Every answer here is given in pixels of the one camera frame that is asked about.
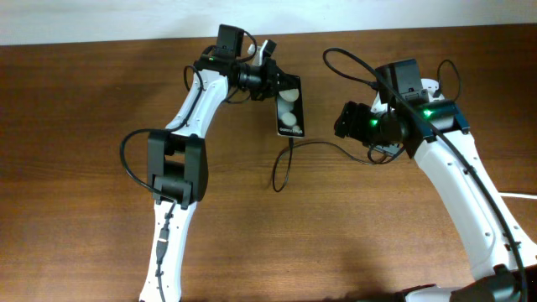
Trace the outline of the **black smartphone with white circles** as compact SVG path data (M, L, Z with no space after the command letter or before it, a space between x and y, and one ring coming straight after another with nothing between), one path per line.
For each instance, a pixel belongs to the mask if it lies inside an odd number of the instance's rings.
M301 79L293 75L298 85L276 96L277 132L280 136L303 138L305 136L305 119L301 90Z

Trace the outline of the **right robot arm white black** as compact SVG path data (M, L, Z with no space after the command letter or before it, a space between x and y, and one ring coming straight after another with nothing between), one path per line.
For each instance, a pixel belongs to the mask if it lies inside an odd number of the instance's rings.
M393 301L534 301L536 244L517 223L485 170L469 124L441 83L423 79L414 59L380 66L371 106L348 102L335 123L395 157L407 153L437 190L465 248L473 282L403 289Z

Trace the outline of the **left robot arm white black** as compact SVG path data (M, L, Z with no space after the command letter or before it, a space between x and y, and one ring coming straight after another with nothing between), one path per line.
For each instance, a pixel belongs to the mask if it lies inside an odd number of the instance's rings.
M149 130L148 178L154 199L154 238L149 269L139 295L142 301L179 301L181 267L192 217L208 186L206 134L219 106L231 90L245 91L253 101L290 91L299 96L295 75L284 73L273 59L276 43L253 44L241 56L247 31L222 24L214 45L189 65L193 78L174 119L163 129Z

